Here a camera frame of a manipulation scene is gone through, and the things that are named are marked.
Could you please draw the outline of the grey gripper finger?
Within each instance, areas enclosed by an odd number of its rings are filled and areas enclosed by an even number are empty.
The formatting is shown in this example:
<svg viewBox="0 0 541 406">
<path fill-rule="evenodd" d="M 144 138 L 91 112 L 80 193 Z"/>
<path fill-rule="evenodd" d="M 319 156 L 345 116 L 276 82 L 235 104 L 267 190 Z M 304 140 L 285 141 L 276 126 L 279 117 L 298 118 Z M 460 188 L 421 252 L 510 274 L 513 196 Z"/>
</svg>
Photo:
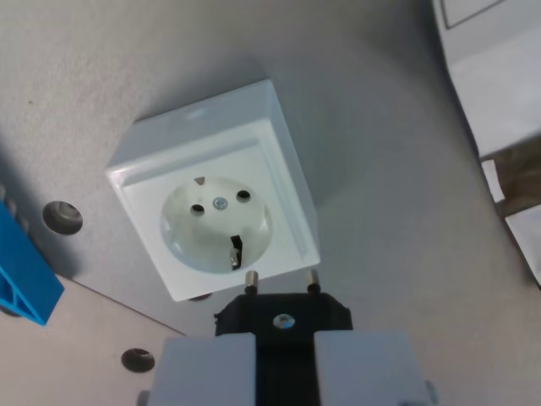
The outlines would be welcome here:
<svg viewBox="0 0 541 406">
<path fill-rule="evenodd" d="M 150 390 L 150 404 L 255 405 L 255 335 L 167 340 Z"/>
<path fill-rule="evenodd" d="M 431 405 L 409 338 L 402 333 L 314 335 L 322 405 Z"/>
</svg>

